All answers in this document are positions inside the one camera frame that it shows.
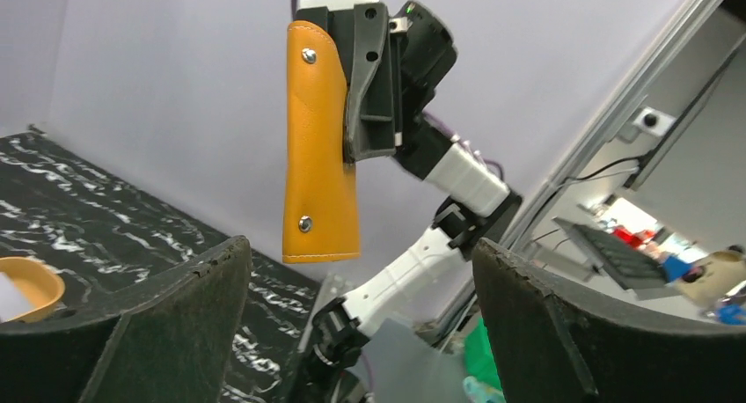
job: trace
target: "green object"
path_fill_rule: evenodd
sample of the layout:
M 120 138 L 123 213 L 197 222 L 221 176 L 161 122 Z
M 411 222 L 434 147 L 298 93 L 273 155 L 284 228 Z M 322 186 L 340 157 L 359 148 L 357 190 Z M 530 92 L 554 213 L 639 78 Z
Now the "green object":
M 464 340 L 464 359 L 469 375 L 502 391 L 483 319 L 479 320 L 479 325 Z

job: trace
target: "metal frame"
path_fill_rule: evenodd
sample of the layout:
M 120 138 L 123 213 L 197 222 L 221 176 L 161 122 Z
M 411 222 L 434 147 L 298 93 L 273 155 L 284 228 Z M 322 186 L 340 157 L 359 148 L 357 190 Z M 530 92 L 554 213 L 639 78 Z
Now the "metal frame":
M 616 135 L 646 97 L 647 88 L 658 78 L 693 34 L 704 24 L 723 0 L 690 0 L 669 23 L 655 48 L 640 61 L 636 73 L 629 77 L 617 97 L 600 113 L 596 123 L 583 135 L 572 152 L 555 173 L 544 183 L 537 195 L 528 202 L 519 220 L 501 240 L 501 245 L 520 253 L 530 242 L 531 232 L 537 223 L 563 195 L 555 185 L 568 177 L 577 176 L 590 162 L 604 143 Z

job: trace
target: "table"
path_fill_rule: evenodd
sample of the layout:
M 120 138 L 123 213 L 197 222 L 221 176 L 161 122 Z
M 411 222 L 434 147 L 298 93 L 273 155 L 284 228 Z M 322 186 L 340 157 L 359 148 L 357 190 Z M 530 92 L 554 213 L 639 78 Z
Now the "table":
M 47 263 L 65 281 L 67 306 L 96 304 L 227 238 L 43 134 L 0 138 L 0 257 Z M 282 401 L 279 385 L 298 364 L 318 291 L 256 251 L 253 265 L 222 402 Z

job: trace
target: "metal rivet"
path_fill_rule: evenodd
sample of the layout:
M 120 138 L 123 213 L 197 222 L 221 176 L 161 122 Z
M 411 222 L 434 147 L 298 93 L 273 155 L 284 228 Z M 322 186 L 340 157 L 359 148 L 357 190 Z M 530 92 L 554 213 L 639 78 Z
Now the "metal rivet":
M 313 64 L 316 62 L 316 51 L 310 49 L 310 48 L 304 48 L 303 49 L 303 57 L 304 61 Z
M 301 221 L 298 222 L 298 229 L 303 233 L 307 233 L 311 231 L 311 227 L 313 227 L 313 220 L 309 216 L 302 216 Z

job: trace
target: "screw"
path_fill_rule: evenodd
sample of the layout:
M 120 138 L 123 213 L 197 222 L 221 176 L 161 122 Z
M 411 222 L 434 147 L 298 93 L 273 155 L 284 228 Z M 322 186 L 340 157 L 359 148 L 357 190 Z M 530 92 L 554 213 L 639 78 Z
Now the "screw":
M 302 233 L 307 233 L 311 231 L 311 227 L 313 227 L 313 220 L 309 216 L 302 216 L 301 221 L 298 222 L 298 229 Z
M 649 128 L 652 128 L 658 124 L 658 116 L 653 113 L 645 114 L 645 117 L 642 118 L 642 122 Z
M 304 61 L 313 64 L 316 62 L 316 51 L 310 49 L 310 48 L 304 48 L 303 49 L 303 57 Z

